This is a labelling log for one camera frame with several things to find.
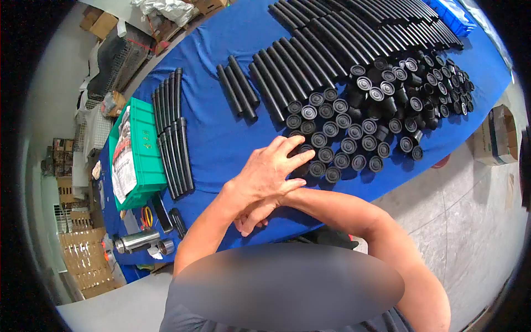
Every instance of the person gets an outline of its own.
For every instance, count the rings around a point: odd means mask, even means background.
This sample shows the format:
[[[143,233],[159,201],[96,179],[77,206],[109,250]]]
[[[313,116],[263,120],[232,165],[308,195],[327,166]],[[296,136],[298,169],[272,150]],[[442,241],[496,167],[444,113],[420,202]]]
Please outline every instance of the person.
[[[369,255],[390,265],[404,279],[405,292],[395,308],[347,330],[448,331],[450,304],[443,286],[389,214],[351,195],[302,188],[306,182],[301,178],[286,180],[315,156],[310,150],[288,157],[303,142],[302,136],[276,137],[269,146],[252,152],[242,171],[223,186],[179,244],[174,277],[189,264],[215,253],[232,223],[242,236],[248,236],[254,227],[267,225],[273,210],[288,206],[365,239]],[[161,332],[234,330],[190,313],[178,304],[176,293],[170,286]]]

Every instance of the metal pipe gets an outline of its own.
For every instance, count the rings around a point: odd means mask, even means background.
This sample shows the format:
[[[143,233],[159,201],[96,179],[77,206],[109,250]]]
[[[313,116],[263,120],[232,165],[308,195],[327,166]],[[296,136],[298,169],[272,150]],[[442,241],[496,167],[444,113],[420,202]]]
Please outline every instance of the metal pipe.
[[[131,253],[134,249],[158,241],[159,239],[160,234],[156,229],[148,229],[122,236],[114,242],[114,246],[119,253]]]
[[[227,95],[227,99],[232,105],[234,112],[236,113],[237,116],[242,116],[243,109],[238,102],[238,98],[236,98],[236,93],[234,92],[234,89],[230,86],[230,83],[227,79],[227,75],[225,75],[225,71],[223,70],[223,66],[217,65],[216,69],[218,71],[219,83],[221,83],[221,87],[225,91],[225,94]]]

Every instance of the metal cylinder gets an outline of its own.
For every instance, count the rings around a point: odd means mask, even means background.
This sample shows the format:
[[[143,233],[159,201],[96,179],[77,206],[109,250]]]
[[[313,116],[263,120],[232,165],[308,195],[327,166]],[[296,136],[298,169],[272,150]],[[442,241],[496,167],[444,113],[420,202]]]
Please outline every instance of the metal cylinder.
[[[159,239],[160,234],[156,229],[148,229],[120,237],[114,242],[114,247],[119,253],[132,253],[133,250]]]

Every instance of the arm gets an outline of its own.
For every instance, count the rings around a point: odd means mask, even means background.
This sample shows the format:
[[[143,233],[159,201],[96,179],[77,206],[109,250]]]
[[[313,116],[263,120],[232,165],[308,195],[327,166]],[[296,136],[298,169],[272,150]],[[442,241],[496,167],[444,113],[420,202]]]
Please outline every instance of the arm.
[[[450,304],[444,288],[424,264],[411,238],[389,214],[351,195],[306,188],[287,193],[279,204],[365,239],[371,256],[402,275],[406,287],[397,308],[413,328],[417,332],[448,331]]]

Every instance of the hand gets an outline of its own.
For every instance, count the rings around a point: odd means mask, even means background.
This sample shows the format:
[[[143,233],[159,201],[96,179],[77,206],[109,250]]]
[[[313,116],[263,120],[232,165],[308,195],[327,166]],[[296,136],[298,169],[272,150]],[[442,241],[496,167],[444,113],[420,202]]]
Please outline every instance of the hand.
[[[306,185],[301,178],[286,180],[296,168],[315,156],[314,150],[288,158],[288,154],[304,142],[303,136],[276,137],[268,147],[254,150],[240,174],[228,182],[245,206],[265,198],[283,195]]]

